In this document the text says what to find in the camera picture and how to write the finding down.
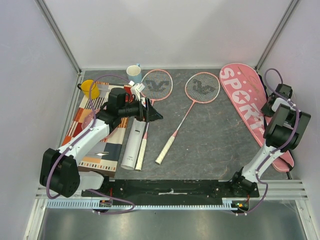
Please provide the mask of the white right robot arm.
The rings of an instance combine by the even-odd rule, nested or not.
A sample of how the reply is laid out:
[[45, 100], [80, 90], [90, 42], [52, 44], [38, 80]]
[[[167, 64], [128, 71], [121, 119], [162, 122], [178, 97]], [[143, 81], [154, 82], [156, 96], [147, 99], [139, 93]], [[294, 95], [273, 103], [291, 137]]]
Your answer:
[[309, 113], [298, 110], [291, 101], [292, 87], [279, 83], [262, 107], [263, 114], [270, 114], [270, 122], [263, 133], [264, 143], [253, 159], [235, 172], [229, 191], [235, 197], [259, 197], [260, 177], [274, 160], [295, 149], [311, 120]]

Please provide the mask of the white shuttlecock tube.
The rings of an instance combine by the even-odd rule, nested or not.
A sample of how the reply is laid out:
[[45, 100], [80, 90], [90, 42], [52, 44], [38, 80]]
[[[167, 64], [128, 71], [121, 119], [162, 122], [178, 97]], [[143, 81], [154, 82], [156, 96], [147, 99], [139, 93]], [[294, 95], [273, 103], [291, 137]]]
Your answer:
[[146, 123], [144, 121], [133, 120], [121, 167], [126, 170], [134, 170], [137, 162], [140, 144], [143, 138]]

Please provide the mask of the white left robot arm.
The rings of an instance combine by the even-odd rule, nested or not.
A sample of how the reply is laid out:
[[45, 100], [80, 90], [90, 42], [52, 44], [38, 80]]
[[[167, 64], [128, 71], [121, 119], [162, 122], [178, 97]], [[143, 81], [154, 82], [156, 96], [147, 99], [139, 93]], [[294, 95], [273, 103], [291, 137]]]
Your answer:
[[92, 190], [99, 197], [106, 196], [110, 185], [104, 176], [95, 171], [80, 172], [79, 163], [101, 140], [120, 125], [123, 118], [134, 117], [140, 122], [153, 122], [163, 116], [152, 106], [150, 99], [138, 100], [124, 88], [113, 88], [93, 119], [72, 141], [59, 149], [48, 148], [42, 158], [39, 182], [46, 188], [49, 199], [54, 196], [71, 197], [76, 191]]

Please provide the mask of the pink sport racket bag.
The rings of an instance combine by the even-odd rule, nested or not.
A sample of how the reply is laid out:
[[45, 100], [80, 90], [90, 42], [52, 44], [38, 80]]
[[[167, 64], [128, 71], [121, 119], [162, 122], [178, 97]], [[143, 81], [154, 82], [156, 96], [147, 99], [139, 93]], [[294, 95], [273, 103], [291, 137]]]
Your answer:
[[262, 146], [265, 128], [272, 118], [261, 112], [267, 96], [258, 73], [246, 64], [230, 63], [220, 70], [219, 80], [248, 130]]

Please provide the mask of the pink badminton racket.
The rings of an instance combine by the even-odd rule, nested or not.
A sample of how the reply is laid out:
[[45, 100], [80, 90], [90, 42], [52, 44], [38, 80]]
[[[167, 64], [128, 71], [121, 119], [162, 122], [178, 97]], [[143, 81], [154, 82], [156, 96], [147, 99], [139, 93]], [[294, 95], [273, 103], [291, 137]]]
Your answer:
[[178, 134], [179, 129], [181, 128], [182, 124], [184, 123], [193, 106], [195, 104], [208, 104], [213, 102], [219, 95], [220, 89], [220, 81], [217, 78], [217, 76], [215, 76], [212, 73], [199, 72], [189, 78], [189, 80], [185, 84], [184, 92], [186, 96], [192, 101], [192, 103], [185, 115], [183, 116], [178, 127], [167, 140], [166, 144], [164, 145], [158, 157], [156, 158], [155, 163], [157, 165], [162, 164], [166, 154], [168, 153]]
[[[150, 99], [151, 104], [166, 99], [172, 92], [173, 80], [171, 75], [163, 69], [153, 69], [149, 71], [142, 79], [145, 88], [142, 95]], [[149, 123], [147, 123], [143, 138], [141, 140], [139, 153], [135, 165], [136, 171], [141, 171], [144, 155], [147, 146]]]

